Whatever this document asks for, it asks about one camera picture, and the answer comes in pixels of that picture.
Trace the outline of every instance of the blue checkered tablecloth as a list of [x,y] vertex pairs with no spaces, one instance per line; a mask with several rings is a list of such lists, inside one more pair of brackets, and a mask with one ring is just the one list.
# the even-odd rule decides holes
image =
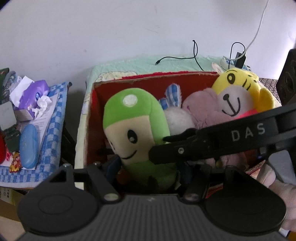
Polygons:
[[61,157],[62,130],[65,118],[69,82],[50,88],[49,97],[59,94],[54,113],[49,122],[41,147],[36,170],[9,173],[9,167],[0,166],[0,186],[11,188],[34,188],[46,179],[58,166]]

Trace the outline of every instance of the yellow ear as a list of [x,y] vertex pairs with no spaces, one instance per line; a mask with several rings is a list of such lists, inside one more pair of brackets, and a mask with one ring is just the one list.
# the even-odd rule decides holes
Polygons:
[[271,110],[273,107],[274,101],[271,92],[266,88],[260,89],[259,99],[256,103],[256,110],[258,112],[263,112]]

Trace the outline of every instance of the plush toy nose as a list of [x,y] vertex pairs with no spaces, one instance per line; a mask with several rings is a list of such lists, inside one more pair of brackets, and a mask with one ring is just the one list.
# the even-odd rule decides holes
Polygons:
[[223,96],[223,100],[228,100],[229,99],[229,94],[225,94],[224,96]]

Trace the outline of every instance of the brown patterned fabric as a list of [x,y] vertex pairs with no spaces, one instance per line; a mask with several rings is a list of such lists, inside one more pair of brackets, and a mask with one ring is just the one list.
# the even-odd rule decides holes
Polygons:
[[277,80],[259,78],[259,81],[273,94],[273,96],[281,103],[279,95],[276,91]]

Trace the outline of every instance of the blue oval case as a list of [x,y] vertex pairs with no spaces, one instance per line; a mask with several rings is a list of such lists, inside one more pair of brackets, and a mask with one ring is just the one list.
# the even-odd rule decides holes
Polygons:
[[38,133],[34,125],[28,124],[20,137],[20,162],[24,168],[36,166],[38,161]]

